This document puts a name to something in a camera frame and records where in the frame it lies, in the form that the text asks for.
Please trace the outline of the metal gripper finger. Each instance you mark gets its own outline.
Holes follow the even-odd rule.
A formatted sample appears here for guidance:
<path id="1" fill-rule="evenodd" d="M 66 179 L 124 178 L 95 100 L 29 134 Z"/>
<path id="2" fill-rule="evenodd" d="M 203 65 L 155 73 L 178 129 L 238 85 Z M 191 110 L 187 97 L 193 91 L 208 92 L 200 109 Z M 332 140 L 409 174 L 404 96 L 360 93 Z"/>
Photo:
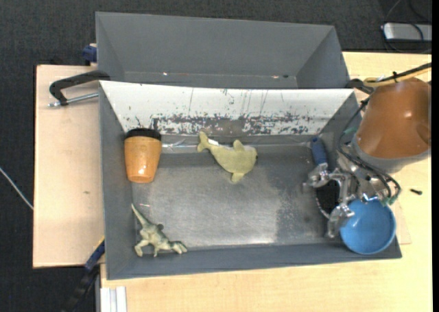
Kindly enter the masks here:
<path id="1" fill-rule="evenodd" d="M 342 180 L 343 174 L 338 169 L 329 171 L 328 163 L 320 163 L 308 173 L 307 179 L 302 185 L 317 189 L 328 184 L 330 181 L 341 182 Z"/>
<path id="2" fill-rule="evenodd" d="M 334 239 L 340 228 L 344 223 L 354 216 L 354 210 L 349 207 L 350 203 L 354 200 L 354 197 L 348 197 L 347 200 L 342 200 L 341 202 L 332 200 L 330 202 L 331 211 L 329 213 L 329 218 L 327 222 L 327 237 Z"/>

